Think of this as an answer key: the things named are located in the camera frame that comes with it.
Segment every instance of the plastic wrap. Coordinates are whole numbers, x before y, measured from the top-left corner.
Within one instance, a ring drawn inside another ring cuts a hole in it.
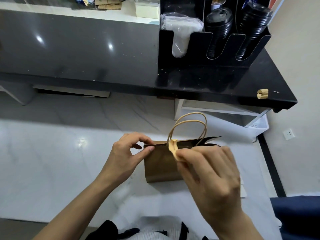
[[[186,54],[192,32],[201,32],[203,22],[198,18],[188,17],[180,13],[167,13],[161,15],[161,29],[174,32],[172,55],[182,57]]]

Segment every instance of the blue fabric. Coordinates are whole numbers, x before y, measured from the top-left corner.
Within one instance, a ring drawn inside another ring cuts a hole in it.
[[[270,198],[283,240],[320,239],[320,196]]]

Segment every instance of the paper bag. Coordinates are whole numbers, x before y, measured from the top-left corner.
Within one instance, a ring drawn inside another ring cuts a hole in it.
[[[191,114],[201,114],[205,117],[205,123],[199,120],[186,120],[179,122],[183,117],[191,115]],[[180,124],[187,123],[187,122],[199,122],[204,125],[204,130],[201,136],[198,139],[190,139],[190,140],[175,140],[171,139],[174,128]],[[177,162],[179,159],[175,158],[174,152],[169,150],[169,144],[172,143],[176,144],[177,149],[182,148],[193,148],[195,146],[214,146],[216,144],[206,143],[213,138],[218,138],[215,136],[212,137],[205,137],[206,136],[206,125],[207,119],[203,113],[194,112],[188,113],[180,117],[177,122],[175,123],[174,127],[169,133],[167,141],[154,141],[154,150],[144,159],[144,171],[147,183],[153,182],[163,182],[163,181],[176,181],[182,180],[181,174],[178,172],[177,169]]]

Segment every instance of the bag handle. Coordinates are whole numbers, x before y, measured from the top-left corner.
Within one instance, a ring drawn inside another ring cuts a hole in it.
[[[179,123],[178,123],[178,121],[179,121],[180,119],[182,119],[183,117],[188,116],[188,115],[192,115],[192,114],[201,114],[201,115],[203,115],[204,118],[205,118],[205,123],[204,123],[203,121],[200,121],[200,120],[185,120],[185,121],[182,121],[182,122],[179,122]],[[180,118],[178,118],[177,122],[174,124],[173,128],[172,128],[171,131],[169,132],[168,139],[167,139],[167,146],[169,145],[169,140],[172,139],[172,135],[173,135],[174,129],[175,129],[178,125],[181,125],[181,124],[187,123],[187,122],[199,122],[199,123],[201,123],[201,124],[204,125],[203,132],[201,133],[201,135],[200,135],[199,138],[198,138],[198,139],[200,139],[200,138],[202,138],[202,139],[201,139],[200,141],[198,141],[198,143],[196,144],[196,146],[204,139],[204,137],[205,137],[206,134],[207,134],[207,118],[206,118],[206,116],[205,116],[203,113],[200,113],[200,112],[192,112],[192,113],[187,113],[187,114],[181,116]]]

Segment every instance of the person's left hand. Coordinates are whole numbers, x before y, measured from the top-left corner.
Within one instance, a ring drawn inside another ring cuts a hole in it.
[[[148,146],[132,155],[130,148],[142,149],[137,144],[138,141],[153,144],[153,141],[142,133],[124,134],[119,141],[113,144],[110,155],[96,180],[103,184],[112,184],[115,188],[126,181],[136,166],[155,148]]]

